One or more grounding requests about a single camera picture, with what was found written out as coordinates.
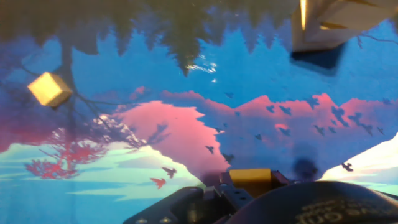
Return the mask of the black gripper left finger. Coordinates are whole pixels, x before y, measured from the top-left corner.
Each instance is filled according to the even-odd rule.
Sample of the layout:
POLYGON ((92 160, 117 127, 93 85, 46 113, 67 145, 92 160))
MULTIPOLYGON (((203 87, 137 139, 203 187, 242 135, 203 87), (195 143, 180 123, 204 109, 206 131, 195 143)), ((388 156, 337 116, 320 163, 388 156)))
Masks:
POLYGON ((219 184, 181 188, 123 221, 123 224, 226 223, 252 200, 252 196, 243 189, 237 189, 230 176, 223 173, 219 184))

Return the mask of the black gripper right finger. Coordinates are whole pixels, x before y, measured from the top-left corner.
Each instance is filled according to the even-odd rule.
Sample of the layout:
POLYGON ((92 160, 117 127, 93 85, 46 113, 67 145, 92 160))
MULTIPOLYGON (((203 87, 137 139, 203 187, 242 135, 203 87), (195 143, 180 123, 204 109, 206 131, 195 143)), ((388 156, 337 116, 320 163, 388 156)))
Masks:
POLYGON ((290 184, 290 180, 278 170, 271 171, 271 182, 273 187, 283 187, 290 184))

